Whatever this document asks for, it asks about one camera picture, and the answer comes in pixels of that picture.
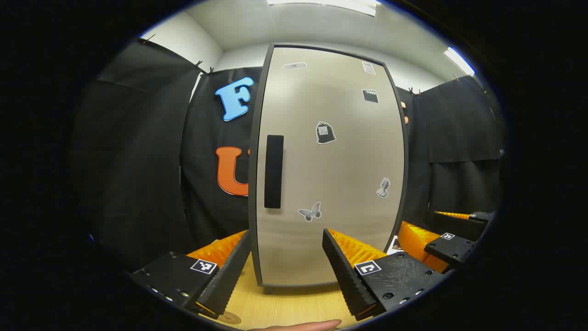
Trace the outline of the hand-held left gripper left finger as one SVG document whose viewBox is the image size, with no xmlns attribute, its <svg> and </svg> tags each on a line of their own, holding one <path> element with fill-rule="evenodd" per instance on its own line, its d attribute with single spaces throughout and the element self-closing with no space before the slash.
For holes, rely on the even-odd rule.
<svg viewBox="0 0 588 331">
<path fill-rule="evenodd" d="M 175 308 L 217 319 L 225 313 L 250 252 L 250 234 L 244 230 L 189 254 L 169 251 L 130 278 Z"/>
</svg>

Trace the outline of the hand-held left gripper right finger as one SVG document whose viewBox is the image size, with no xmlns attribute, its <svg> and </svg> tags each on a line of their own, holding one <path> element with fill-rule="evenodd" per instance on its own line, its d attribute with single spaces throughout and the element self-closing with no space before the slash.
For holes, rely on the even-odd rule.
<svg viewBox="0 0 588 331">
<path fill-rule="evenodd" d="M 403 251 L 396 235 L 389 252 L 326 228 L 323 251 L 344 301 L 357 321 L 397 311 L 426 295 L 446 277 Z"/>
</svg>

